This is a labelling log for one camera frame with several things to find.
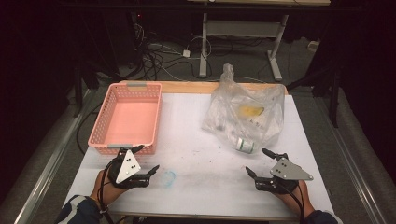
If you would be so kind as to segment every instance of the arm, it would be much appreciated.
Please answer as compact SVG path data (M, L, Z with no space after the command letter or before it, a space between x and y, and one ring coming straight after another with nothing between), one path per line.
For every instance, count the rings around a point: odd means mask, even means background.
M67 204L62 208L61 213L56 218L55 223L68 224L96 224L99 223L102 215L100 213L100 204L98 201L98 190L101 187L101 180L104 171L100 171L96 177L95 185L91 196L73 196ZM105 184L103 190L103 203L109 205L116 201L120 195L128 189L115 188L108 177L105 177Z
M304 205L304 223L307 224L336 224L343 223L339 217L329 212L322 212L315 210L308 196L308 187L303 180L299 181L301 192L298 188L293 191L293 194L299 199L300 203ZM298 217L300 216L300 207L289 194L274 194Z

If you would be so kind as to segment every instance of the pink plastic basket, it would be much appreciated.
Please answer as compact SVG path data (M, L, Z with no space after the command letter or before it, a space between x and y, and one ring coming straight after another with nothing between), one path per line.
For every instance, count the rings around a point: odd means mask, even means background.
M138 154L154 154L161 111L161 83L111 84L88 145L101 154L117 154L121 147L144 145Z

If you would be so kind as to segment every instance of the table surface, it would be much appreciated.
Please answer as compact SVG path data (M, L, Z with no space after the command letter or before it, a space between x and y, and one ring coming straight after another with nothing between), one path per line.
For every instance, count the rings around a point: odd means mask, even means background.
M160 169L147 188L127 191L110 205L110 212L147 217L296 220L278 198L269 192L257 191L245 170L248 166L259 176L271 177L269 171L276 164L275 160L260 151L253 154L236 151L201 129L210 104L210 92L219 83L162 84L163 104L156 153L136 156L142 166L139 173L145 173L157 164ZM265 88L271 84L245 86ZM288 153L292 162L311 174L314 180L307 181L307 185L312 204L317 209L332 211L303 125L289 95L285 98L284 121L278 143L269 149L275 153ZM66 201L75 194L89 195L97 173L112 158L114 156L100 155L89 147Z

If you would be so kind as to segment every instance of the plastic bag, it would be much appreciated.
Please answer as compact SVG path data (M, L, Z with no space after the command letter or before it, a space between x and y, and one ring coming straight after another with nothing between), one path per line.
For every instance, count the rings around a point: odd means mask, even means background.
M284 117L285 86L251 91L233 81L226 63L202 128L236 150L252 153L277 142Z

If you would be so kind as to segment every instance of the black cable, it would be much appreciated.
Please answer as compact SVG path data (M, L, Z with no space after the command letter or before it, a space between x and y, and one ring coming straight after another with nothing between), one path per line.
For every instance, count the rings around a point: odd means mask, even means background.
M298 206L300 207L300 224L304 224L304 207L301 205L300 200L297 199L297 197L290 192L290 190L288 190L287 188L285 188L282 184L278 184L283 190L285 190L290 196L291 198L294 199L294 201L297 202Z
M302 6L302 4L300 4L299 2L297 2L296 0L293 0L295 3L297 3L297 5Z
M243 43L243 42L250 41L250 40L247 40L247 39L235 39L235 38L234 38L234 39L231 39L230 37L227 37L227 39L229 39L229 41L232 41L233 43L236 42L237 45L242 45L242 47L235 48L235 49L244 49L244 48L246 48L246 47L257 47L257 46L259 46L260 43L264 40L264 38L256 37L256 38L254 38L254 40L253 40L252 43L250 43L250 44L245 44L245 43Z
M93 110L90 111L90 113L85 116L85 118L82 120L82 122L78 125L77 130L76 130L76 141L77 141L77 146L79 151L82 153L82 155L85 155L85 152L82 150L81 144L79 143L78 136L79 136L79 130L81 129L82 124L87 120L87 118L95 111L102 103L97 105Z
M300 184L297 185L297 187L298 187L298 190L300 191L301 201L303 202L303 208L304 208L304 196L303 196L303 192L301 191Z
M128 75L126 75L124 78L129 79L135 75L137 75L140 71L142 71L143 68L143 62L140 60L139 64L137 65L136 69L132 72L130 72Z
M162 34L162 33L158 33L158 32L155 32L155 33L158 36L163 36L163 37L167 37L169 39L173 39L173 43L176 43L176 44L180 45L183 48L188 44L187 41L185 41L183 39L179 39L177 37L174 37L174 36L171 36L171 35Z
M261 69L259 69L259 71L257 71L257 79L258 79L258 80L260 80L260 71L261 71L261 70L264 70L266 67L268 67L268 65L271 64L271 61L272 61L272 60L273 60L273 59L271 59L269 63L267 63L265 66L263 66Z
M173 64L171 64L171 65L165 67L164 69L168 69L168 68L170 68L170 67L172 67L172 66L174 66L174 65L176 65L176 64L179 64L179 63L187 63L187 64L189 64L189 65L190 65L190 68L191 68L191 74L192 74L192 76L193 76L193 77L196 77L196 78L199 78L199 77L197 77L197 76L194 74L193 65L192 65L192 63L189 63L189 62L178 62L178 63L173 63Z
M161 54L155 53L155 52L151 52L151 54L153 54L155 56L154 59L156 62L158 62L158 64L163 64L163 56Z
M152 77L154 77L154 81L156 81L158 79L158 71L157 71L157 59L156 57L153 57L151 55L151 53L149 52L149 50L146 51L145 56L148 57L149 59L147 61L151 62L151 66L144 66L144 71L145 71L145 75L143 77L146 78L146 80L151 80ZM149 71L154 70L154 74L149 76Z
M108 213L108 211L107 211L107 207L106 207L106 205L104 204L104 202L103 202L103 188L104 188L104 186L106 185L106 184L108 184L108 183L105 183L105 178L106 178L106 176L107 176L107 171L108 171L108 169L110 168L110 166L111 166L111 164L114 162L114 160L115 160L116 158L114 158L113 160L111 160L108 164L107 164L107 166L106 166L106 168L105 168L105 170L103 171L103 175L102 175L102 179L101 179L101 187L99 188L99 197L98 197L98 201L99 201L99 204L100 204L100 207L101 207L101 213L105 216L105 218L106 218L106 220L107 220L107 222L109 223L109 224L114 224L114 222L113 222L113 220L111 219L111 217L110 217L110 214Z
M150 50L157 52L157 51L160 51L161 49L163 49L163 42L158 41L158 43L159 43L158 45L160 45L160 47L158 49L150 49Z
M163 62L163 63L171 63L171 62L174 62L174 61L177 61L177 60L180 60L180 59L185 59L185 57L178 57L178 58L176 58L176 59L172 59L172 60L170 60L170 61L165 61L165 62Z
M226 38L227 39L227 41L230 43L230 49L226 52L226 53L224 53L224 54L214 54L215 56L218 56L218 57L223 57L223 56L226 56L226 55L229 55L229 54L231 54L232 52L233 52L233 41L230 39L230 38Z

